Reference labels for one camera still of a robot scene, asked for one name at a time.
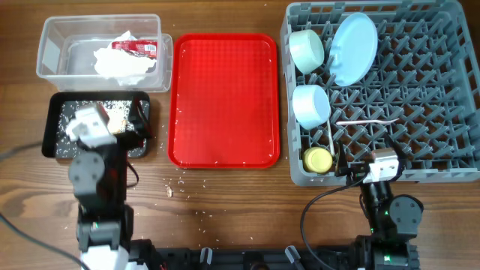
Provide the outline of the white plastic spoon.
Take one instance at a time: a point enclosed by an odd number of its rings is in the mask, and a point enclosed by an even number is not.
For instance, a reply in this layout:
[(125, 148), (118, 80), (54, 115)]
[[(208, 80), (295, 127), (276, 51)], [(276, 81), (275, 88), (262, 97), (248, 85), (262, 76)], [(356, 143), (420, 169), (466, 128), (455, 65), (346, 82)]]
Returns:
[(334, 144), (334, 140), (333, 140), (333, 136), (332, 136), (332, 128), (331, 128), (330, 120), (328, 120), (326, 123), (327, 123), (327, 131), (328, 131), (329, 151), (331, 153), (331, 156), (334, 157), (335, 156), (335, 144)]

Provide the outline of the yellow plastic cup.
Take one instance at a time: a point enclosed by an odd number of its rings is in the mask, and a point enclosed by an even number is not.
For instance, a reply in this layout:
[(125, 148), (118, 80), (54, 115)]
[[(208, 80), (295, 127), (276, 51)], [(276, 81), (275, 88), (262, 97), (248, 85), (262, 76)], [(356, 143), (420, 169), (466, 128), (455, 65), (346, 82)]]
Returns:
[(303, 154), (304, 169), (311, 173), (327, 173), (333, 164), (329, 151), (321, 147), (312, 147)]

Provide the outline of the black food waste tray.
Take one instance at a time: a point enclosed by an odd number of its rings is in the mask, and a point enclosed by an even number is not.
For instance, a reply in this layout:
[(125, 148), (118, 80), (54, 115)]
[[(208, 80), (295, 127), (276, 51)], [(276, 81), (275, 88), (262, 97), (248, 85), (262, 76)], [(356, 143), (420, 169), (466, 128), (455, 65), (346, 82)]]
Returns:
[(49, 102), (46, 126), (41, 152), (46, 158), (68, 159), (79, 153), (77, 145), (70, 142), (65, 134), (68, 122), (82, 106), (101, 103), (105, 110), (114, 116), (113, 110), (128, 117), (131, 101), (140, 101), (145, 117), (150, 113), (150, 97), (144, 91), (70, 91), (54, 94)]

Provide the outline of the red snack wrapper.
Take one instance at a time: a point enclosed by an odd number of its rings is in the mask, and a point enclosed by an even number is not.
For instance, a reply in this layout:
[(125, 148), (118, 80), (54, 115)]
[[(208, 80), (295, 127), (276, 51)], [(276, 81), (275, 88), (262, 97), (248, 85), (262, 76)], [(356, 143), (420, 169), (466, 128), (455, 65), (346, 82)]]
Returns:
[(113, 41), (114, 50), (123, 50), (134, 56), (156, 59), (158, 54), (158, 42), (153, 40), (123, 40)]

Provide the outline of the white plastic fork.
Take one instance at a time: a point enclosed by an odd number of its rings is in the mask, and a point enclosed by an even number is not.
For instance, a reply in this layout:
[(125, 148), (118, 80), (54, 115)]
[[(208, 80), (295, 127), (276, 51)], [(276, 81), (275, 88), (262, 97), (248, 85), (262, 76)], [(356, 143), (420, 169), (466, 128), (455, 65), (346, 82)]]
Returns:
[(399, 118), (395, 118), (392, 120), (351, 120), (351, 121), (337, 121), (335, 124), (338, 126), (347, 126), (347, 125), (390, 125), (398, 121)]

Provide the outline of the white napkin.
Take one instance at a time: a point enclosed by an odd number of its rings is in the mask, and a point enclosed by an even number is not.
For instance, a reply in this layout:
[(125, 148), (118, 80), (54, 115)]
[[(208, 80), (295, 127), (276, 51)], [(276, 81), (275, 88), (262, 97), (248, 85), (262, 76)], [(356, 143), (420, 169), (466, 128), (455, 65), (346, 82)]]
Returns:
[[(126, 31), (113, 41), (137, 40), (145, 39), (137, 39), (130, 31)], [(102, 77), (113, 78), (120, 86), (134, 86), (144, 80), (148, 71), (155, 67), (157, 58), (135, 56), (120, 49), (113, 49), (112, 42), (93, 52), (96, 58), (94, 69)]]

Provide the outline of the green bowl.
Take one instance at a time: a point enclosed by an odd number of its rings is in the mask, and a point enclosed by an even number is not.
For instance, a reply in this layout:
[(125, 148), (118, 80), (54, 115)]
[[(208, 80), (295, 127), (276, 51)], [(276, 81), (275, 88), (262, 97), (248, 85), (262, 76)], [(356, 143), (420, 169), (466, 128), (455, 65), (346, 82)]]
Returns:
[(303, 74), (320, 67), (325, 59), (323, 43), (311, 29), (293, 32), (289, 36), (289, 50), (295, 66)]

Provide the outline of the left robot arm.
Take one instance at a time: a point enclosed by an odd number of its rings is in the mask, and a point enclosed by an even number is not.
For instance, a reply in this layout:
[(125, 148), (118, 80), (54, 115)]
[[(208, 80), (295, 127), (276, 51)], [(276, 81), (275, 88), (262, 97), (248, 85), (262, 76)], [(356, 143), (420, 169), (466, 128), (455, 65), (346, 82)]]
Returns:
[(79, 108), (66, 134), (82, 151), (73, 159), (68, 178), (78, 200), (76, 238), (81, 269), (154, 269), (149, 241), (134, 241), (134, 210), (126, 204), (128, 152), (151, 137), (140, 102), (133, 99), (127, 120), (133, 130), (111, 133), (109, 116), (99, 103)]

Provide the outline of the food crumb on table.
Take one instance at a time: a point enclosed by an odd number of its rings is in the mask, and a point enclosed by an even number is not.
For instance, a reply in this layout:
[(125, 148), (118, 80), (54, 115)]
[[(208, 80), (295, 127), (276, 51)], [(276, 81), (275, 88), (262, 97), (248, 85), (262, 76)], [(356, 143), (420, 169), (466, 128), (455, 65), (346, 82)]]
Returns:
[(173, 196), (173, 189), (170, 186), (166, 187), (166, 195), (171, 198)]

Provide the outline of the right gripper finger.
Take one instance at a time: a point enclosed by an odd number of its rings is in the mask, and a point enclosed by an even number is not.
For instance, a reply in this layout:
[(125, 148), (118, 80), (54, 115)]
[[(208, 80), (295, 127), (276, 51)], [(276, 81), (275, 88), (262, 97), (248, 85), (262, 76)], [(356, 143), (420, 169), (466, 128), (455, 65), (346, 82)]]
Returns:
[(384, 135), (385, 145), (388, 148), (394, 149), (395, 154), (397, 155), (397, 159), (399, 161), (406, 161), (407, 155), (403, 152), (402, 148), (388, 135)]
[(336, 173), (348, 173), (348, 163), (346, 154), (344, 151), (344, 144), (341, 141), (337, 141), (337, 163), (335, 166)]

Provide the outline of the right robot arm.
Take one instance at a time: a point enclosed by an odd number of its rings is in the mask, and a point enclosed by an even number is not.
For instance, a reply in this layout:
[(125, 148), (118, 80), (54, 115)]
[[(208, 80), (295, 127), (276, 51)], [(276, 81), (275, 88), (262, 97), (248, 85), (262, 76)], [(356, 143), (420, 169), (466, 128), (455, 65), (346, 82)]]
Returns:
[(368, 162), (347, 163), (344, 144), (337, 142), (336, 176), (346, 177), (346, 186), (359, 187), (361, 208), (370, 235), (358, 235), (349, 246), (348, 269), (420, 268), (419, 252), (410, 240), (418, 235), (424, 206), (414, 196), (392, 193), (406, 167), (407, 155), (388, 135), (385, 148), (373, 150)]

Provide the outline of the large light blue plate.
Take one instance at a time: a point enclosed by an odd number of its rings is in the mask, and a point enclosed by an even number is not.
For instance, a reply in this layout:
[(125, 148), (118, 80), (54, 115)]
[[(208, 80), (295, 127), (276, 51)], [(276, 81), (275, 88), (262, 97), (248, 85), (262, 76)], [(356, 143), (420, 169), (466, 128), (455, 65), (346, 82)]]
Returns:
[(371, 69), (377, 55), (378, 33), (374, 22), (364, 13), (352, 13), (337, 29), (332, 41), (329, 68), (338, 86), (351, 86)]

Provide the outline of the clear plastic waste bin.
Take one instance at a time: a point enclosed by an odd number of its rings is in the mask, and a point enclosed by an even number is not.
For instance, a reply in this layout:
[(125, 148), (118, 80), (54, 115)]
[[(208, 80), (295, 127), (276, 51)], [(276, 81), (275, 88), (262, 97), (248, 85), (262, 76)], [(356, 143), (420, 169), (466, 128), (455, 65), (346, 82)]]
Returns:
[[(107, 77), (95, 70), (94, 52), (121, 36), (155, 42), (156, 61), (145, 73)], [(167, 92), (172, 69), (173, 39), (161, 31), (161, 19), (156, 14), (53, 16), (43, 25), (36, 73), (61, 92)]]

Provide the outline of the rice and food scraps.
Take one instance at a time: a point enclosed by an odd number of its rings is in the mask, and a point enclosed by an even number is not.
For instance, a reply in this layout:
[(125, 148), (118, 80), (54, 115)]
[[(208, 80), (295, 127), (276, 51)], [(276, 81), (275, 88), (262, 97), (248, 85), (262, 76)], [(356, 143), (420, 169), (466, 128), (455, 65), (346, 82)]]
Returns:
[[(65, 101), (61, 105), (57, 131), (55, 133), (55, 158), (74, 158), (81, 152), (77, 144), (70, 141), (65, 129), (80, 107), (92, 103), (93, 100), (72, 100)], [(105, 100), (99, 101), (99, 104), (103, 106), (109, 116), (107, 127), (112, 134), (119, 134), (134, 129), (134, 126), (128, 121), (128, 114), (131, 108), (130, 100)]]

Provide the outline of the light blue bowl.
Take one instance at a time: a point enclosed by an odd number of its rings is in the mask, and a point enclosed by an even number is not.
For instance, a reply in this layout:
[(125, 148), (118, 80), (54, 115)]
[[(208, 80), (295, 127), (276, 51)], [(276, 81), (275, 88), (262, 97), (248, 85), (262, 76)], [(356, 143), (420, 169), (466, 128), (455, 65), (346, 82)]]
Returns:
[(319, 85), (299, 85), (292, 94), (297, 122), (306, 130), (325, 124), (331, 115), (329, 97)]

